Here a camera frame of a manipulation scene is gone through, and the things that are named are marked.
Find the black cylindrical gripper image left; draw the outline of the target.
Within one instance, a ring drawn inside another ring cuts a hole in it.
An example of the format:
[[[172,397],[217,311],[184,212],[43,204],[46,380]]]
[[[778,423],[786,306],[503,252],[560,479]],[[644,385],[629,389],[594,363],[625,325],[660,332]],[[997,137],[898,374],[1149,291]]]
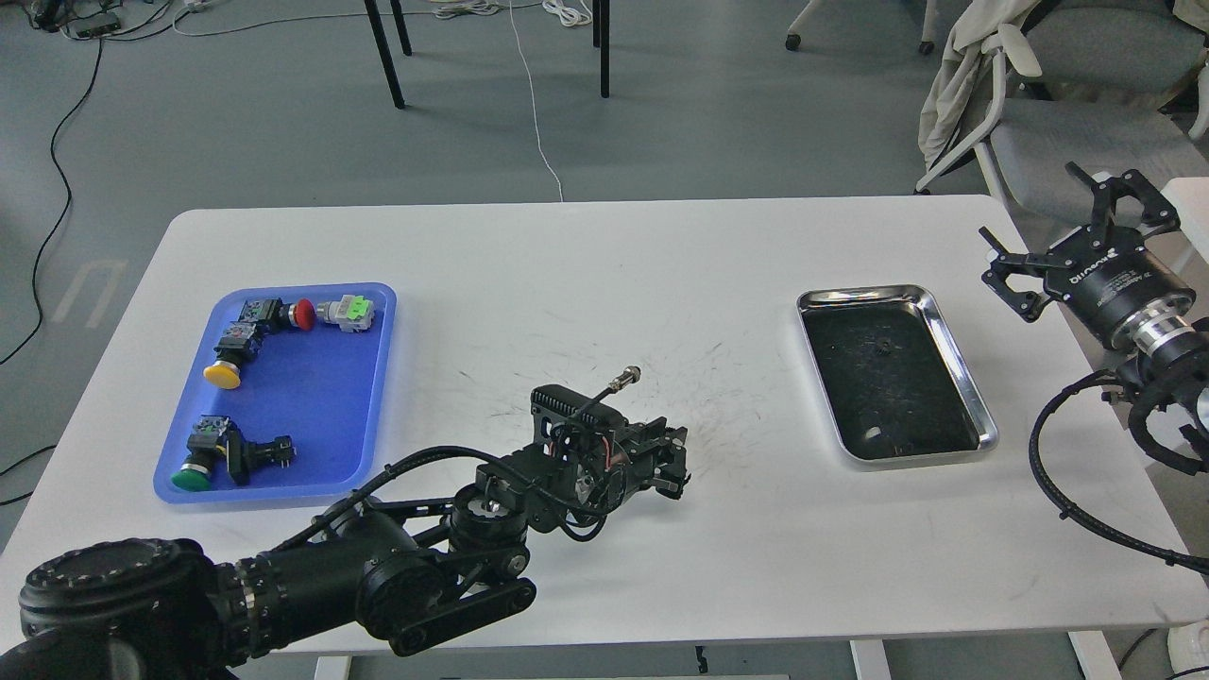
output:
[[[575,463],[569,482],[569,514],[588,508],[607,514],[636,492],[652,489],[679,500],[690,480],[687,469],[687,427],[664,421],[602,430],[582,421],[567,425],[567,453]]]

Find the black robot arm image left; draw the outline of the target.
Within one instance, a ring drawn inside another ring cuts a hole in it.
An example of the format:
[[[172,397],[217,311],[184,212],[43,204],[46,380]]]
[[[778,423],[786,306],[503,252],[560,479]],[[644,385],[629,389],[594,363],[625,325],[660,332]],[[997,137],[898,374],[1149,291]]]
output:
[[[1065,628],[1069,586],[1023,446],[1063,332],[1016,339],[973,288],[979,238],[899,227],[603,227],[457,206],[354,235],[339,280],[400,296],[384,468],[322,517],[177,513],[122,474],[167,438],[197,315],[236,284],[202,249],[325,241],[301,212],[189,212],[121,322],[2,554],[22,590],[5,679],[226,678],[297,640],[472,647]],[[860,472],[797,299],[919,284],[993,410],[993,453]]]

